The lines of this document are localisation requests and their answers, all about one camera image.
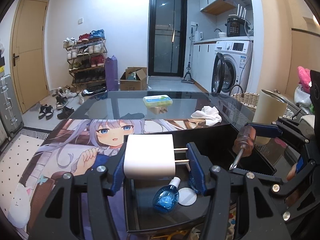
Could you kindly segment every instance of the screwdriver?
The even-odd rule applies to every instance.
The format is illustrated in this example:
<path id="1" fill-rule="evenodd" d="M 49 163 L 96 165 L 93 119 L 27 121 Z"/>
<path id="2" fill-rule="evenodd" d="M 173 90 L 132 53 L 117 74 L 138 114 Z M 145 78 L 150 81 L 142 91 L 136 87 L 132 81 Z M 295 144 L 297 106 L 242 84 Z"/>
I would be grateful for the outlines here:
<path id="1" fill-rule="evenodd" d="M 240 129 L 232 147 L 232 150 L 235 153 L 238 153 L 238 155 L 235 158 L 234 162 L 231 164 L 229 170 L 237 167 L 242 156 L 248 157 L 251 155 L 255 139 L 256 130 L 251 125 L 246 125 Z"/>

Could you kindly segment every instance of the purple bag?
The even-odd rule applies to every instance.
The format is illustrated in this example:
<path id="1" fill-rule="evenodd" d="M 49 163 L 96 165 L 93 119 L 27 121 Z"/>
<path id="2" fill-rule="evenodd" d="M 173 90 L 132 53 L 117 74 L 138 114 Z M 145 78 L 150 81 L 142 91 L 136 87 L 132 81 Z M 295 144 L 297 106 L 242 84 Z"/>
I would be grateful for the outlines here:
<path id="1" fill-rule="evenodd" d="M 112 58 L 107 58 L 104 64 L 106 70 L 106 84 L 108 91 L 118 91 L 118 61 L 113 55 Z"/>

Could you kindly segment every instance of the screwdriver shaft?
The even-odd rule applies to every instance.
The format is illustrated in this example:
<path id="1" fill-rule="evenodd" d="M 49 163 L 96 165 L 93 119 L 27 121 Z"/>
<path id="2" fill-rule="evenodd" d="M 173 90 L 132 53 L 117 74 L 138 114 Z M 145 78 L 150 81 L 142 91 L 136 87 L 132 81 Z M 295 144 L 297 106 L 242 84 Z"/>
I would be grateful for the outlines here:
<path id="1" fill-rule="evenodd" d="M 241 157 L 242 157 L 243 152 L 244 152 L 244 148 L 241 148 L 240 151 L 239 151 L 239 153 L 238 153 L 238 155 L 237 155 L 237 157 L 235 158 L 234 162 L 231 164 L 229 170 L 232 170 L 232 169 L 234 169 L 234 168 L 237 167 L 237 164 L 239 163 L 239 161 L 240 161 L 240 159 L 241 159 Z"/>

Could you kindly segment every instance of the countertop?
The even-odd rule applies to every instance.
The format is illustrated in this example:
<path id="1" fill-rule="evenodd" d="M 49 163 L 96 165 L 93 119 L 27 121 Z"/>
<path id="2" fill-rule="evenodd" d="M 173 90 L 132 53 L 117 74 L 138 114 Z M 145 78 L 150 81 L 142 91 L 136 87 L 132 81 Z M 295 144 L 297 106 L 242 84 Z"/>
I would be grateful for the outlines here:
<path id="1" fill-rule="evenodd" d="M 210 40 L 202 40 L 196 41 L 193 44 L 204 44 L 204 43 L 214 43 L 215 41 L 248 41 L 249 38 L 247 36 L 239 36 L 239 37 L 226 37 L 226 38 L 216 38 Z"/>

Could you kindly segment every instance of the mop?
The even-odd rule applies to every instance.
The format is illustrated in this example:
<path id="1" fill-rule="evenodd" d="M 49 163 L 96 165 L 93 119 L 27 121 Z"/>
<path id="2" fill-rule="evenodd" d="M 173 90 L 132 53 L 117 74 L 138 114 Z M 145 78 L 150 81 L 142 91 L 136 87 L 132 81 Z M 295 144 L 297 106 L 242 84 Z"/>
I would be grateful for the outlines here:
<path id="1" fill-rule="evenodd" d="M 188 66 L 187 66 L 187 72 L 184 75 L 184 78 L 181 80 L 182 83 L 189 83 L 189 84 L 194 84 L 194 82 L 192 81 L 192 78 L 191 78 L 191 73 L 189 71 L 191 69 L 191 67 L 190 67 L 190 58 L 191 58 L 192 33 L 193 33 L 193 28 L 191 28 L 191 41 L 190 41 L 189 63 L 188 63 Z"/>

